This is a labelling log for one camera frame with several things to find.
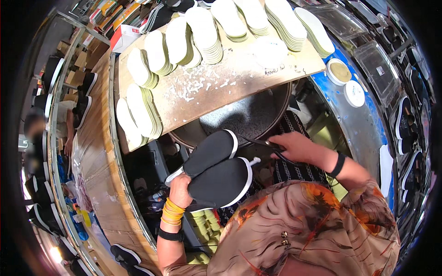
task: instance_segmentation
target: woman's left hand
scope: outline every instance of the woman's left hand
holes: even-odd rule
[[[186,209],[193,200],[187,192],[187,186],[190,182],[191,178],[187,174],[182,173],[175,177],[170,184],[170,200],[183,209]]]

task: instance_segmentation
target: scissors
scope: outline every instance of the scissors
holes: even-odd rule
[[[239,137],[242,137],[246,141],[249,141],[250,143],[254,143],[254,144],[258,144],[258,145],[262,145],[262,146],[266,146],[266,147],[272,148],[273,149],[273,153],[275,153],[275,155],[277,157],[279,157],[279,159],[284,160],[286,163],[290,163],[290,164],[292,164],[294,166],[299,166],[300,165],[299,163],[295,163],[293,161],[290,161],[285,156],[283,156],[281,153],[286,151],[286,149],[283,146],[280,146],[279,144],[272,143],[270,141],[262,141],[262,140],[250,139],[250,138],[244,137],[243,135],[238,134],[238,133],[237,133],[237,135]]]

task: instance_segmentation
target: wooden board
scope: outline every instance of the wooden board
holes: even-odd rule
[[[245,23],[245,19],[241,15],[240,18]],[[288,54],[280,68],[269,70],[258,65],[253,57],[251,45],[256,41],[256,38],[250,31],[248,31],[246,41],[235,43],[226,37],[220,25],[217,27],[224,49],[223,59],[220,63],[200,65],[194,69],[188,69],[186,72],[181,66],[178,66],[170,75],[160,77],[157,87],[152,89],[155,106],[163,123],[163,134],[254,93],[325,70],[324,62],[308,40],[302,51]],[[164,33],[166,29],[167,25],[159,30]],[[278,37],[276,30],[271,25],[269,25],[269,31],[270,36]],[[134,83],[127,70],[127,57],[135,47],[144,49],[145,38],[146,35],[138,38],[119,57],[120,97],[125,97],[128,86]],[[209,70],[215,74],[212,72],[210,77],[207,77]],[[179,91],[186,89],[188,81],[192,83],[200,81],[201,77],[206,79],[202,81],[204,86],[198,91],[193,91],[194,94],[188,97],[194,99],[186,101],[173,93],[175,90],[179,94]],[[229,80],[228,85],[221,87],[227,79]]]
[[[91,108],[76,135],[72,158],[81,167],[94,212],[109,243],[133,250],[140,256],[141,266],[160,275],[157,254],[134,217],[115,159],[109,127],[110,53],[108,50],[92,70],[98,79],[90,93]]]

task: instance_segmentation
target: white lid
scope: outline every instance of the white lid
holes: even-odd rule
[[[362,89],[362,86],[354,80],[350,80],[345,84],[344,95],[345,99],[352,107],[360,107],[365,103],[364,90]]]

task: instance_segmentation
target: woman's right hand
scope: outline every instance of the woman's right hand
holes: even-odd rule
[[[270,137],[269,142],[283,146],[286,151],[282,153],[288,160],[293,162],[312,163],[312,155],[317,145],[299,132],[284,133]],[[275,153],[271,158],[278,159]]]

